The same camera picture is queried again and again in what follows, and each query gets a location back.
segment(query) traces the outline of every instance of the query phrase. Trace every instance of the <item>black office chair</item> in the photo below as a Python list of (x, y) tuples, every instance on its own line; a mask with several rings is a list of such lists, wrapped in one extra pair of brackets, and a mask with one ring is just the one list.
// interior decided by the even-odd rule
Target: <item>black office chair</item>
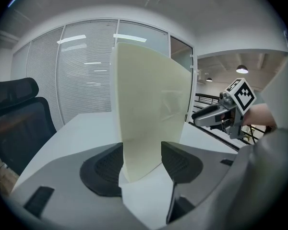
[(0, 159), (18, 175), (56, 133), (38, 91), (32, 78), (0, 82)]

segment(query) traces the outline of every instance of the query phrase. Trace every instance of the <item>office chair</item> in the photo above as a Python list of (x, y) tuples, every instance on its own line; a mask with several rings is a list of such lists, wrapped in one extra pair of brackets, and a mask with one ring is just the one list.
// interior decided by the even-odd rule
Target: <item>office chair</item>
[(0, 82), (0, 159), (18, 175), (56, 133), (38, 91), (32, 78)]

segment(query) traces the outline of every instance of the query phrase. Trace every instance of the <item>chair headrest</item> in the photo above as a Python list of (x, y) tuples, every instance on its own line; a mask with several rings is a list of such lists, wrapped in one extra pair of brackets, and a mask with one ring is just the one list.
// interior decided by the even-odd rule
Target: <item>chair headrest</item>
[(38, 85), (32, 78), (0, 82), (0, 109), (34, 98), (38, 91)]

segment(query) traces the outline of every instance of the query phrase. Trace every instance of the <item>window blinds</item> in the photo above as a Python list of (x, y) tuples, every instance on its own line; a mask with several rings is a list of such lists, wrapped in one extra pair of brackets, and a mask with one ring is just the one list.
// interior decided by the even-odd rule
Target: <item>window blinds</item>
[(25, 78), (29, 47), (30, 43), (13, 54), (11, 80)]
[(63, 126), (57, 98), (56, 61), (63, 27), (33, 40), (30, 45), (26, 76), (35, 79), (38, 96), (46, 98), (56, 130)]
[(110, 55), (116, 20), (67, 25), (58, 57), (58, 95), (64, 123), (77, 114), (111, 111)]

